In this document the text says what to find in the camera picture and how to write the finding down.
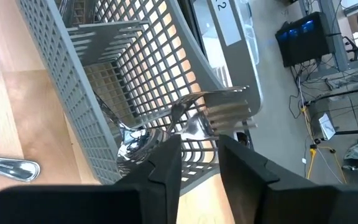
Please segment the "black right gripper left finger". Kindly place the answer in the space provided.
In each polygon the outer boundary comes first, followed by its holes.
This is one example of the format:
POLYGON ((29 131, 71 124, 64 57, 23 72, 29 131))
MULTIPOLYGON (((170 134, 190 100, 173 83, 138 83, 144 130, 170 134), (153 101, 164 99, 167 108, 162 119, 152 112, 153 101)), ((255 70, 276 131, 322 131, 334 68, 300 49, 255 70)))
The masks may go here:
POLYGON ((181 137, 113 185, 17 185, 0 190, 0 223, 175 223, 181 137))

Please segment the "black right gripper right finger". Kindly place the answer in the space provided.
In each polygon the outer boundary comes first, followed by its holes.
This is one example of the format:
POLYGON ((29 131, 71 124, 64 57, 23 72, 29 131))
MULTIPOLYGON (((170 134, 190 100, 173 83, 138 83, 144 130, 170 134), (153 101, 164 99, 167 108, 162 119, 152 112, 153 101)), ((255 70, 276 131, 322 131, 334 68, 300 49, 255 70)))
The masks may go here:
POLYGON ((358 184, 315 184, 227 135, 218 156, 236 223, 358 223, 358 184))

